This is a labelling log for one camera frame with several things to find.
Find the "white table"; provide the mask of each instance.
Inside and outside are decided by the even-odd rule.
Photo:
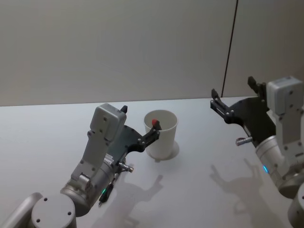
[[[225,98],[228,105],[241,98]],[[80,228],[290,228],[290,200],[263,172],[253,145],[240,147],[210,99],[110,103],[128,105],[126,125],[144,134],[143,117],[174,112],[179,154],[155,162],[132,152],[134,172],[118,181],[109,201],[77,219]],[[0,222],[29,194],[58,193],[79,162],[100,104],[0,108]]]

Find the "white paper cup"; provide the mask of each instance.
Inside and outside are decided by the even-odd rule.
[[[144,126],[146,133],[152,128],[152,120],[160,122],[160,138],[146,148],[148,155],[157,160],[167,159],[173,149],[174,137],[178,119],[176,115],[167,110],[154,110],[144,117]]]

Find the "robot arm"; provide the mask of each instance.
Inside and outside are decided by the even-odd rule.
[[[294,228],[304,226],[304,151],[301,142],[303,83],[294,77],[257,84],[253,77],[249,86],[258,97],[241,100],[231,107],[222,103],[212,90],[211,108],[228,124],[239,124],[248,138],[237,145],[252,142],[256,154],[279,192],[294,199],[288,218]],[[270,108],[276,126],[267,115]]]
[[[32,194],[1,227],[76,228],[76,217],[87,214],[100,195],[106,202],[119,174],[133,171],[125,164],[127,154],[143,152],[160,135],[159,122],[144,136],[124,125],[126,112],[126,106],[121,110],[109,104],[97,107],[84,155],[60,194],[47,198],[40,193]]]

